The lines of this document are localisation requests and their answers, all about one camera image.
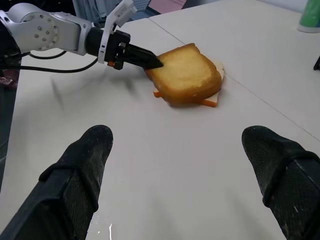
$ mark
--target table seam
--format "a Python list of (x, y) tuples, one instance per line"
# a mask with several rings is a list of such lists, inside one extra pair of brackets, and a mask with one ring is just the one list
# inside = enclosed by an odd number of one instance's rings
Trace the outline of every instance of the table seam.
[[(186, 45), (183, 41), (181, 41), (179, 38), (177, 38), (176, 36), (172, 35), (169, 31), (165, 30), (163, 27), (161, 27), (159, 24), (157, 24), (156, 22), (152, 21), (150, 18), (148, 18), (151, 22), (153, 22), (155, 25), (157, 25), (158, 27), (160, 27), (162, 30), (164, 30), (166, 33), (170, 34), (172, 37), (174, 37), (175, 39), (177, 39), (179, 42), (181, 42), (182, 44)], [(229, 78), (231, 78), (232, 80), (234, 80), (236, 83), (238, 83), (240, 86), (242, 86), (244, 89), (248, 90), (251, 94), (253, 94), (255, 97), (257, 97), (258, 99), (260, 99), (261, 101), (263, 101), (265, 104), (267, 104), (268, 106), (270, 106), (272, 109), (274, 109), (276, 112), (280, 113), (282, 116), (284, 116), (286, 119), (288, 119), (289, 121), (291, 121), (293, 124), (295, 124), (296, 126), (298, 126), (300, 129), (302, 129), (303, 131), (305, 131), (307, 134), (309, 134), (311, 137), (313, 137), (314, 139), (318, 140), (320, 142), (320, 139), (316, 138), (315, 136), (313, 136), (310, 132), (308, 132), (307, 130), (305, 130), (303, 127), (301, 127), (300, 125), (298, 125), (297, 123), (295, 123), (293, 120), (291, 120), (289, 117), (287, 117), (286, 115), (284, 115), (282, 112), (280, 112), (278, 109), (274, 108), (272, 105), (270, 105), (268, 102), (266, 102), (265, 100), (263, 100), (261, 97), (259, 97), (258, 95), (256, 95), (254, 92), (252, 92), (250, 89), (248, 89), (246, 86), (242, 85), (239, 81), (235, 80), (232, 76), (228, 75), (227, 73), (224, 73), (226, 76), (228, 76)]]

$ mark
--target black strap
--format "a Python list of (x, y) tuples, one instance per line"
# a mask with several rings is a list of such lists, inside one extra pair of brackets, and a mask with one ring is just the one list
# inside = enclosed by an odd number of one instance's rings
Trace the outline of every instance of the black strap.
[(51, 166), (49, 166), (43, 173), (41, 173), (41, 175), (39, 176), (39, 181), (46, 182), (54, 170), (62, 170), (62, 169), (74, 170), (79, 174), (80, 179), (85, 185), (89, 198), (91, 199), (93, 210), (96, 212), (99, 208), (98, 199), (95, 195), (95, 191), (93, 190), (89, 182), (88, 176), (79, 165), (72, 164), (72, 163), (64, 163), (64, 162), (54, 163)]
[(296, 151), (296, 152), (288, 153), (287, 155), (284, 156), (282, 161), (279, 163), (279, 165), (276, 167), (275, 171), (273, 172), (272, 178), (270, 179), (270, 182), (268, 183), (263, 193), (262, 201), (267, 208), (269, 208), (269, 202), (272, 197), (272, 193), (278, 187), (280, 180), (283, 176), (282, 172), (285, 171), (286, 167), (289, 166), (289, 164), (292, 161), (306, 160), (306, 159), (315, 159), (320, 163), (319, 157), (311, 151)]

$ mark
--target bottle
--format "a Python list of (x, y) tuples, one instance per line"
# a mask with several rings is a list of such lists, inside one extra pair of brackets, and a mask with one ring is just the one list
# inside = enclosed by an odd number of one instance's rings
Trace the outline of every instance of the bottle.
[(320, 0), (309, 0), (297, 29), (304, 33), (320, 32)]

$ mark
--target white table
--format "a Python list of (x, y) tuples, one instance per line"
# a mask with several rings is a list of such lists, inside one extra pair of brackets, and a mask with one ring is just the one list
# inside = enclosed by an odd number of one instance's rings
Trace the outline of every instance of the white table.
[(300, 17), (256, 0), (220, 0), (151, 20), (320, 139), (320, 33), (299, 32)]
[[(155, 54), (182, 45), (148, 19), (122, 30), (132, 44)], [(72, 69), (93, 59), (68, 53), (48, 61), (26, 57), (23, 64)], [(42, 171), (85, 130), (103, 124), (114, 142), (87, 239), (108, 239), (112, 224), (113, 240), (284, 240), (262, 203), (242, 131), (263, 125), (318, 154), (320, 142), (231, 77), (222, 88), (217, 108), (171, 108), (153, 97), (153, 84), (129, 64), (121, 71), (96, 64), (77, 74), (21, 71), (0, 231)]]

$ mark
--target bread slice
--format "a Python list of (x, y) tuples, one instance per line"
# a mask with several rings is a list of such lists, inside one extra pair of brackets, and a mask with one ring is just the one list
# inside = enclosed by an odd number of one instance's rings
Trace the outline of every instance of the bread slice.
[(195, 103), (216, 94), (222, 78), (216, 66), (194, 43), (158, 56), (163, 67), (145, 73), (163, 98), (171, 104)]
[[(225, 71), (224, 71), (224, 65), (219, 62), (219, 61), (214, 61), (213, 64), (216, 66), (216, 70), (219, 72), (222, 81), (224, 80), (224, 76), (225, 76)], [(218, 99), (219, 99), (219, 93), (220, 91), (218, 91), (216, 94), (212, 95), (211, 97), (208, 97), (204, 100), (200, 100), (197, 102), (194, 102), (195, 104), (200, 104), (203, 106), (207, 106), (207, 107), (212, 107), (215, 108), (216, 106), (218, 106)], [(153, 90), (153, 95), (156, 98), (162, 98), (163, 95), (158, 91), (158, 89), (154, 89)]]

